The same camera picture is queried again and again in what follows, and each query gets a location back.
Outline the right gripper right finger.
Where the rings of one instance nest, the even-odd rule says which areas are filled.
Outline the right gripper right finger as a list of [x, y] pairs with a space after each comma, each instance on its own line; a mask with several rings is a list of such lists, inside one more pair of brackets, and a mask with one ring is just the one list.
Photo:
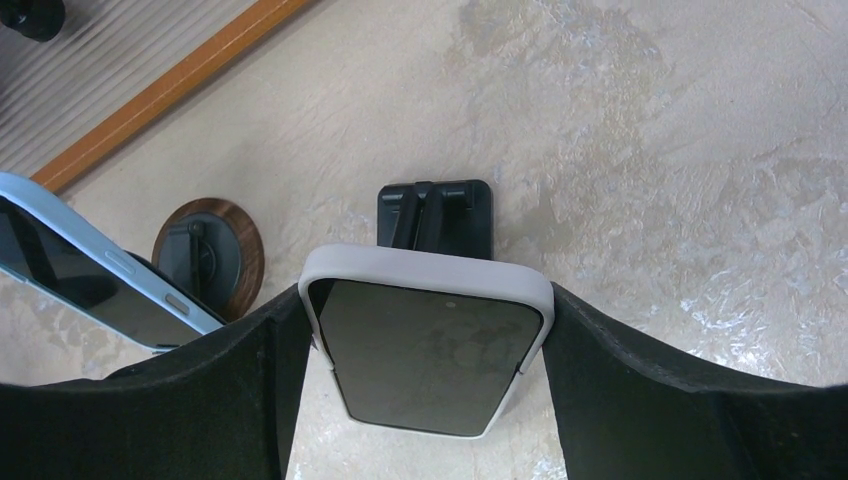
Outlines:
[[847, 389], [743, 373], [560, 286], [543, 346], [571, 479], [843, 479]]

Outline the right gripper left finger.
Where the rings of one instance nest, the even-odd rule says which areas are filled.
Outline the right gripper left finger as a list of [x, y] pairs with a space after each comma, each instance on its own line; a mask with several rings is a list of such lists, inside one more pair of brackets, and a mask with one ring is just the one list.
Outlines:
[[1, 388], [5, 479], [282, 479], [312, 332], [296, 287], [102, 380]]

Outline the phone with white case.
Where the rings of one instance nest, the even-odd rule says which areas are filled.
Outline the phone with white case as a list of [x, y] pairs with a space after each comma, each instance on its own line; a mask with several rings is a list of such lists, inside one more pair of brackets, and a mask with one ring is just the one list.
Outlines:
[[555, 317], [531, 268], [360, 244], [313, 250], [298, 291], [351, 420], [464, 439], [491, 430]]

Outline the phone with blue case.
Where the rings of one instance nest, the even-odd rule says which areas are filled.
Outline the phone with blue case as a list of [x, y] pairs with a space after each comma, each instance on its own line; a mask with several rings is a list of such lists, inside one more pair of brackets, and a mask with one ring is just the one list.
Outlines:
[[9, 172], [1, 175], [1, 269], [155, 352], [225, 324], [49, 190]]

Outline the black folding phone stand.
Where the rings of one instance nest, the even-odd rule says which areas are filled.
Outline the black folding phone stand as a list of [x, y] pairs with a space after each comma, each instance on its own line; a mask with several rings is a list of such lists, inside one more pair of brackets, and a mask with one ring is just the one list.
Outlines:
[[221, 198], [182, 205], [157, 234], [152, 258], [132, 257], [223, 323], [247, 313], [265, 274], [258, 227], [244, 209]]
[[377, 196], [381, 247], [491, 260], [493, 230], [493, 194], [482, 180], [386, 185]]

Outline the orange wooden shelf rack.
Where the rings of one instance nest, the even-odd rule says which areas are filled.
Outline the orange wooden shelf rack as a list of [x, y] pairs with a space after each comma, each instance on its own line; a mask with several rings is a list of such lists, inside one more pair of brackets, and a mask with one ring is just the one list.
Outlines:
[[2, 169], [64, 189], [299, 8], [68, 1], [48, 41], [3, 27]]

